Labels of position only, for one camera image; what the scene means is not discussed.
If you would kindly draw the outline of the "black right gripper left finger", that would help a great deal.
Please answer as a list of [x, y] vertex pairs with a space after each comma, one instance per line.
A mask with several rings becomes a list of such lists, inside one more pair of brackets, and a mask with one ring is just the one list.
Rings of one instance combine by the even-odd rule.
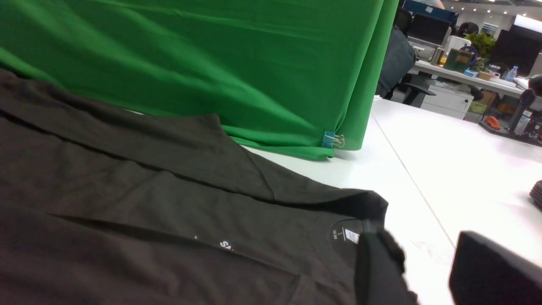
[[405, 253], [387, 231], [360, 234], [355, 265], [358, 305], [418, 305], [404, 278]]

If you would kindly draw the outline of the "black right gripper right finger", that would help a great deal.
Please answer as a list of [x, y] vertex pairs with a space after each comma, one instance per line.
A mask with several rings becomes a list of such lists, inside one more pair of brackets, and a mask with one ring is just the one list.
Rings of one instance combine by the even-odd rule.
[[540, 305], [542, 269], [481, 234], [463, 230], [449, 289], [456, 305]]

